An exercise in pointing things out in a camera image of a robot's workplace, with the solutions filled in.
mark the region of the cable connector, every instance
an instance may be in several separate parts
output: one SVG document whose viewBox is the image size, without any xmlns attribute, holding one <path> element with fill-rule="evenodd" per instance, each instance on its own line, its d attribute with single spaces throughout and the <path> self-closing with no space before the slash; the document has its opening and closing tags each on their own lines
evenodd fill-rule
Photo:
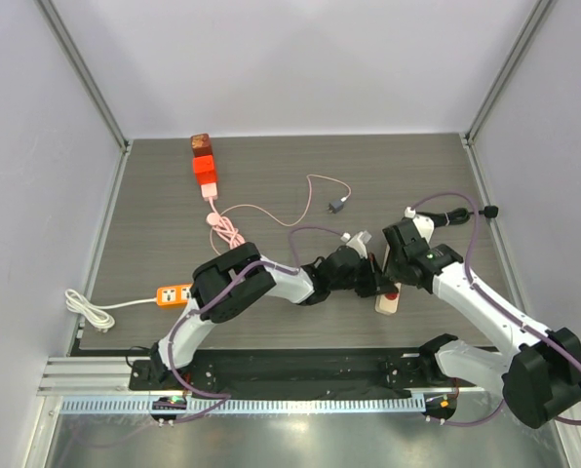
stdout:
<svg viewBox="0 0 581 468">
<path fill-rule="evenodd" d="M 414 219 L 416 217 L 416 210 L 412 207 L 406 207 L 406 210 L 404 211 L 404 217 Z"/>
<path fill-rule="evenodd" d="M 330 202 L 328 205 L 328 211 L 330 213 L 332 213 L 333 215 L 335 215 L 336 213 L 339 213 L 340 211 L 342 211 L 343 208 L 345 208 L 346 201 L 347 201 L 347 197 L 342 197 L 339 200 L 335 200 L 333 202 Z"/>
<path fill-rule="evenodd" d="M 498 207 L 487 205 L 483 210 L 479 211 L 479 214 L 485 216 L 487 219 L 495 219 L 498 216 Z"/>
<path fill-rule="evenodd" d="M 202 198 L 209 202 L 210 200 L 216 200 L 216 183 L 205 183 L 202 186 Z"/>
</svg>

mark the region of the black connector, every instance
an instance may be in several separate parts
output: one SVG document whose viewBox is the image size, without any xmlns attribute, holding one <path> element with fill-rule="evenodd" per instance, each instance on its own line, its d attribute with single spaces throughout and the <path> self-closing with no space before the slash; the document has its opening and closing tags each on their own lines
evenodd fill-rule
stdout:
<svg viewBox="0 0 581 468">
<path fill-rule="evenodd" d="M 465 208 L 457 208 L 452 212 L 447 213 L 427 213 L 418 212 L 419 215 L 427 216 L 434 221 L 434 227 L 444 227 L 444 226 L 457 226 L 459 224 L 465 224 L 470 221 L 473 216 L 473 212 L 469 212 Z M 498 207 L 494 205 L 487 205 L 483 210 L 479 210 L 481 216 L 485 216 L 486 219 L 495 219 L 498 217 Z"/>
<path fill-rule="evenodd" d="M 498 207 L 487 205 L 483 210 L 479 211 L 479 214 L 485 216 L 487 219 L 495 219 L 498 216 Z"/>
<path fill-rule="evenodd" d="M 341 198 L 340 200 L 330 202 L 328 205 L 328 211 L 335 215 L 336 213 L 342 211 L 343 208 L 345 208 L 346 201 L 347 200 L 345 198 Z"/>
</svg>

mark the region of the pink cable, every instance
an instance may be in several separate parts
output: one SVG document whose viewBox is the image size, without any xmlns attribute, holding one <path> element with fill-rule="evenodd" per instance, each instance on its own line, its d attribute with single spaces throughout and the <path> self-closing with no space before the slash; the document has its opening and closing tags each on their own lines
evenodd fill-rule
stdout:
<svg viewBox="0 0 581 468">
<path fill-rule="evenodd" d="M 315 178 L 322 178 L 323 180 L 329 180 L 331 182 L 336 182 L 341 185 L 347 187 L 347 195 L 344 197 L 345 201 L 351 197 L 351 187 L 349 184 L 343 182 L 342 180 L 338 180 L 337 178 L 327 177 L 325 175 L 318 175 L 318 174 L 309 174 L 306 176 L 306 180 L 308 180 L 308 200 L 306 201 L 306 208 L 303 210 L 303 213 L 299 217 L 299 219 L 295 222 L 286 223 L 281 221 L 280 219 L 273 216 L 271 213 L 266 211 L 264 208 L 259 207 L 258 205 L 250 205 L 250 204 L 242 204 L 242 205 L 234 205 L 233 207 L 226 208 L 221 213 L 217 211 L 216 207 L 214 206 L 213 199 L 209 199 L 209 203 L 211 204 L 211 208 L 213 212 L 210 213 L 206 217 L 206 222 L 211 226 L 211 233 L 209 234 L 209 238 L 211 241 L 211 247 L 217 253 L 217 255 L 221 255 L 221 252 L 216 249 L 213 242 L 213 232 L 216 232 L 217 236 L 219 236 L 228 246 L 230 249 L 234 249 L 242 244 L 245 244 L 245 238 L 239 234 L 239 229 L 232 224 L 232 221 L 225 216 L 226 213 L 235 210 L 237 208 L 254 208 L 259 210 L 269 217 L 271 217 L 274 221 L 278 224 L 285 226 L 285 227 L 294 227 L 299 224 L 308 214 L 308 210 L 310 209 L 310 205 L 312 203 L 312 180 L 311 177 Z"/>
</svg>

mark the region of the robotic arm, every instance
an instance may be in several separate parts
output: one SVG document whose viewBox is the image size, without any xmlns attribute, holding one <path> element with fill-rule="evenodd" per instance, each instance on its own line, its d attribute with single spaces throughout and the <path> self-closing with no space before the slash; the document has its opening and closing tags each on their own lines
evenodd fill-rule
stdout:
<svg viewBox="0 0 581 468">
<path fill-rule="evenodd" d="M 451 334 L 432 339 L 419 348 L 420 364 L 430 381 L 457 377 L 502 396 L 512 413 L 529 427 L 538 428 L 581 401 L 581 373 L 564 357 L 516 326 L 490 305 L 471 285 L 481 287 L 491 301 L 517 316 L 527 327 L 548 336 L 581 363 L 581 344 L 568 329 L 549 331 L 519 311 L 486 285 L 463 258 L 446 245 L 431 248 L 431 218 L 406 211 L 403 220 L 383 233 L 389 246 L 383 272 L 367 252 L 370 235 L 346 235 L 327 258 L 319 257 L 300 268 L 290 268 L 261 255 L 246 243 L 203 264 L 193 274 L 191 299 L 181 315 L 192 316 L 152 347 L 151 368 L 158 381 L 172 367 L 189 365 L 193 354 L 216 325 L 233 319 L 264 295 L 299 305 L 324 301 L 332 291 L 355 290 L 360 297 L 395 293 L 395 282 L 422 288 L 464 314 L 496 346 L 488 352 Z"/>
<path fill-rule="evenodd" d="M 444 381 L 449 376 L 475 383 L 503 397 L 512 413 L 532 428 L 581 401 L 581 373 L 525 329 L 548 336 L 581 363 L 581 343 L 574 333 L 550 331 L 525 315 L 467 270 L 463 258 L 449 246 L 430 248 L 433 222 L 427 216 L 407 210 L 402 221 L 383 232 L 390 248 L 385 274 L 452 305 L 498 350 L 472 347 L 451 334 L 438 336 L 419 349 L 421 368 L 430 379 Z M 508 320 L 499 308 L 522 325 Z"/>
<path fill-rule="evenodd" d="M 261 255 L 253 243 L 245 243 L 203 264 L 193 273 L 191 300 L 178 320 L 191 316 L 172 338 L 172 332 L 152 347 L 152 371 L 158 381 L 169 376 L 168 354 L 173 342 L 174 366 L 188 366 L 195 350 L 218 324 L 244 312 L 265 295 L 280 297 L 298 305 L 323 302 L 332 291 L 354 290 L 360 297 L 397 293 L 385 277 L 374 255 L 368 253 L 370 234 L 362 231 L 327 258 L 319 257 L 300 268 L 276 263 Z M 242 277 L 235 286 L 236 278 Z M 221 300 L 218 297 L 229 292 Z M 210 309 L 200 313 L 204 308 Z"/>
</svg>

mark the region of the orange block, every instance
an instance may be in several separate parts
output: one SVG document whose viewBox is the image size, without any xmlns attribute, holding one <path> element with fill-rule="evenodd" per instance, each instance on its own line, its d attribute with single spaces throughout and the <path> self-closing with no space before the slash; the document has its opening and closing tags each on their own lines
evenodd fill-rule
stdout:
<svg viewBox="0 0 581 468">
<path fill-rule="evenodd" d="M 200 185 L 216 183 L 216 168 L 212 154 L 193 158 L 193 174 Z"/>
</svg>

